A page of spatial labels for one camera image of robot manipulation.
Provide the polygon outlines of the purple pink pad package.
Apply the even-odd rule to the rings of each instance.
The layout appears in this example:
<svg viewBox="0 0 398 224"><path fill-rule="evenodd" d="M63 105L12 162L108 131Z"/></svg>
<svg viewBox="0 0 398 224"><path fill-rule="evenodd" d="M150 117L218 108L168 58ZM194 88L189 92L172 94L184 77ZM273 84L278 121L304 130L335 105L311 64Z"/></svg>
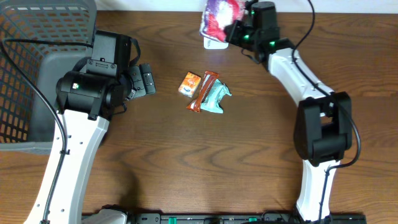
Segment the purple pink pad package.
<svg viewBox="0 0 398 224"><path fill-rule="evenodd" d="M244 16L245 0L207 0L201 17L200 35L225 42L224 28Z"/></svg>

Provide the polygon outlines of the small orange packet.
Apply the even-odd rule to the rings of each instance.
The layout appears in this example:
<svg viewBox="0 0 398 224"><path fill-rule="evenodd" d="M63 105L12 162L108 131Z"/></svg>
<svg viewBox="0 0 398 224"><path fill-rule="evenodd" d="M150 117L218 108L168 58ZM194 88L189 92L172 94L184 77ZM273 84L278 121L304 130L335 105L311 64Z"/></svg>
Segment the small orange packet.
<svg viewBox="0 0 398 224"><path fill-rule="evenodd" d="M188 72L179 86L178 92L191 98L195 94L200 83L200 76Z"/></svg>

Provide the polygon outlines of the red orange snack bar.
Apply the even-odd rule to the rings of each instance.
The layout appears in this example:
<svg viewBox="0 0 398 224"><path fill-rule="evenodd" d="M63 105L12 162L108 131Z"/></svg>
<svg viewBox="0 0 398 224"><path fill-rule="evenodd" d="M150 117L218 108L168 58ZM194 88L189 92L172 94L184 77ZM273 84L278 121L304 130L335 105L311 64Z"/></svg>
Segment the red orange snack bar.
<svg viewBox="0 0 398 224"><path fill-rule="evenodd" d="M211 90L212 86L214 85L215 81L218 79L219 74L216 72L206 71L204 76L204 81L201 85L200 92L198 97L193 100L188 106L187 109L197 112L200 112L201 103L207 96L208 92Z"/></svg>

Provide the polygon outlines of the teal snack wrapper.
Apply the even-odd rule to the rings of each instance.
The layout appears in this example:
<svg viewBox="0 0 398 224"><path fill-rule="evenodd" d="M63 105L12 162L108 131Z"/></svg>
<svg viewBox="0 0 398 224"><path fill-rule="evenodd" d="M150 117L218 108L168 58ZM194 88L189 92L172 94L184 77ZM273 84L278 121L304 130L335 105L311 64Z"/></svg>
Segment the teal snack wrapper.
<svg viewBox="0 0 398 224"><path fill-rule="evenodd" d="M211 87L208 96L204 102L201 103L201 109L212 113L223 114L223 108L220 106L220 102L225 95L232 96L229 88L217 79Z"/></svg>

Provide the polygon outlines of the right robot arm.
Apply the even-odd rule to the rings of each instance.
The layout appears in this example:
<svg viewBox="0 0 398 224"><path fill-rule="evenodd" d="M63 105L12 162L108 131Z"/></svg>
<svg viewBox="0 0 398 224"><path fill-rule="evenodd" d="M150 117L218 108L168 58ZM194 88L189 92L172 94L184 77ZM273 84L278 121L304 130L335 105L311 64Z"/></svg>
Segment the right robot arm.
<svg viewBox="0 0 398 224"><path fill-rule="evenodd" d="M351 99L321 82L305 65L297 45L280 37L275 4L246 1L245 20L226 26L226 41L251 56L287 90L297 105L294 146L303 161L300 222L331 223L329 199L335 171L352 145Z"/></svg>

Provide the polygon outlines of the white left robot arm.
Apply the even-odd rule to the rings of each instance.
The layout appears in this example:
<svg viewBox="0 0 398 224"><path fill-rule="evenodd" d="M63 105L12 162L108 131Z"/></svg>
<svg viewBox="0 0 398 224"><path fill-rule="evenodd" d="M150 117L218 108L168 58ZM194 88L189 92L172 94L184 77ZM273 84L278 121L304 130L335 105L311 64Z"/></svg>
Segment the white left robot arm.
<svg viewBox="0 0 398 224"><path fill-rule="evenodd" d="M104 208L82 217L83 201L96 152L113 109L126 100L155 93L152 69L143 63L120 78L70 71L57 83L62 110L35 204L26 223L129 223L129 214Z"/></svg>

